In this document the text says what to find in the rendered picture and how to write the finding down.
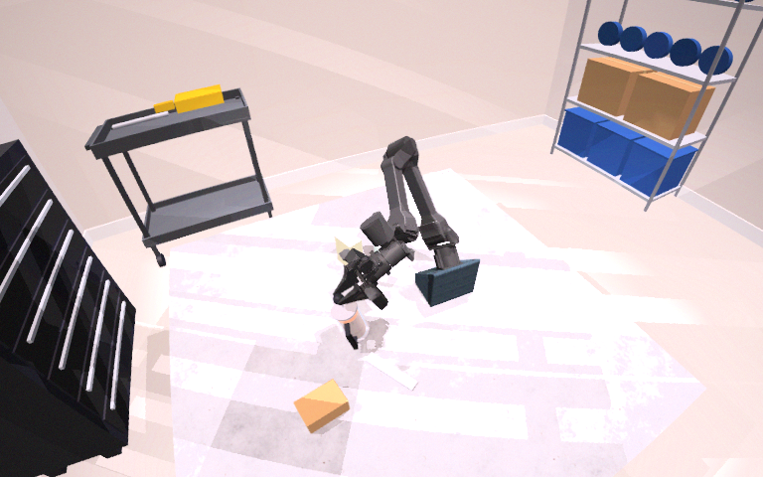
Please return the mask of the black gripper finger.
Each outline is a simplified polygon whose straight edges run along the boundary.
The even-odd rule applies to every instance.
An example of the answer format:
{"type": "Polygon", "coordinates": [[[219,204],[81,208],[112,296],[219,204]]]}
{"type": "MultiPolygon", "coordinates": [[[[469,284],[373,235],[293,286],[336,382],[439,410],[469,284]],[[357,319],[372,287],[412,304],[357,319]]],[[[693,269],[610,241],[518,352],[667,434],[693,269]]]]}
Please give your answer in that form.
{"type": "Polygon", "coordinates": [[[360,285],[355,282],[354,288],[344,297],[342,297],[337,303],[339,305],[347,304],[354,301],[370,300],[368,296],[363,292],[360,285]]]}
{"type": "Polygon", "coordinates": [[[342,279],[340,280],[340,282],[339,282],[339,284],[337,285],[337,287],[336,287],[336,289],[334,290],[334,292],[332,292],[332,294],[333,294],[333,295],[334,295],[334,294],[337,294],[337,293],[340,293],[340,294],[342,294],[342,293],[343,293],[343,292],[345,292],[346,290],[348,290],[348,289],[350,289],[351,287],[353,287],[353,286],[355,285],[355,282],[356,282],[356,283],[359,283],[358,279],[357,279],[357,278],[355,278],[355,277],[354,277],[354,276],[351,274],[351,272],[350,272],[350,271],[349,271],[349,270],[346,268],[346,266],[345,266],[345,265],[343,265],[343,267],[344,267],[344,274],[343,274],[343,277],[342,277],[342,279]]]}

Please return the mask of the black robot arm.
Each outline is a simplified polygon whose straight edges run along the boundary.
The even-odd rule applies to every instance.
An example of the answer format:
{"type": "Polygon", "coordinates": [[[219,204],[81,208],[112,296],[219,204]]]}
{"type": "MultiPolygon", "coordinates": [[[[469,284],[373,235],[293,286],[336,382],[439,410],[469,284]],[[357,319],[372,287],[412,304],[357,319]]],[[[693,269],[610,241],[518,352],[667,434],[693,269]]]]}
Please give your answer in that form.
{"type": "MultiPolygon", "coordinates": [[[[445,217],[437,212],[419,169],[418,156],[416,143],[408,136],[387,146],[382,157],[381,171],[384,175],[389,217],[386,221],[382,213],[377,211],[361,223],[360,230],[374,246],[381,246],[378,251],[392,268],[405,257],[414,261],[415,250],[408,248],[406,243],[416,241],[419,233],[428,250],[434,250],[437,269],[444,270],[463,264],[455,245],[459,243],[459,236],[450,228],[445,217]],[[409,211],[403,176],[421,216],[420,226],[409,211]],[[449,243],[438,245],[448,241],[449,243]]],[[[379,261],[374,262],[371,257],[351,248],[345,260],[350,268],[364,273],[366,280],[369,280],[381,264],[379,261]]]]}

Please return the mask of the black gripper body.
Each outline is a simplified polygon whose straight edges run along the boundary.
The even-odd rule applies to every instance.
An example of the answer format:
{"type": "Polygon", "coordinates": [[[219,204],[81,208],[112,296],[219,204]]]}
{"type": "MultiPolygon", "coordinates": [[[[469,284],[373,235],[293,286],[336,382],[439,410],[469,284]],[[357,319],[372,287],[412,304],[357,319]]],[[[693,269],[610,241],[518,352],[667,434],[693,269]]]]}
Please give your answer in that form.
{"type": "MultiPolygon", "coordinates": [[[[345,260],[346,255],[349,253],[349,249],[343,249],[339,256],[342,260],[345,260]]],[[[383,256],[380,254],[380,252],[377,250],[376,252],[373,252],[372,250],[369,252],[369,254],[372,256],[371,259],[376,262],[379,261],[381,264],[379,265],[378,270],[376,273],[367,281],[364,277],[364,273],[361,273],[360,271],[356,269],[350,268],[348,265],[346,265],[346,268],[351,272],[351,274],[355,278],[359,278],[362,282],[362,285],[360,285],[363,292],[368,296],[370,301],[375,304],[380,310],[383,310],[388,305],[388,300],[383,295],[383,293],[377,288],[377,281],[382,278],[385,274],[391,275],[390,270],[392,267],[388,264],[388,262],[383,258],[383,256]]]]}

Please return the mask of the glass coffee press with black knob plunger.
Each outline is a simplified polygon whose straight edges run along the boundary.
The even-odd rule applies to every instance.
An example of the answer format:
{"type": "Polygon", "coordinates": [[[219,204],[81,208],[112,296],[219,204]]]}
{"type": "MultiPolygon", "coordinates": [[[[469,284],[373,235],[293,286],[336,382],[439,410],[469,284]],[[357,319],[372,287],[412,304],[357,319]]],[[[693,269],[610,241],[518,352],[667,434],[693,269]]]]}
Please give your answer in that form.
{"type": "Polygon", "coordinates": [[[342,297],[344,296],[340,293],[333,295],[334,302],[331,305],[331,314],[343,329],[344,336],[353,349],[359,350],[358,343],[368,337],[370,325],[363,318],[356,301],[339,305],[337,302],[342,297]]]}

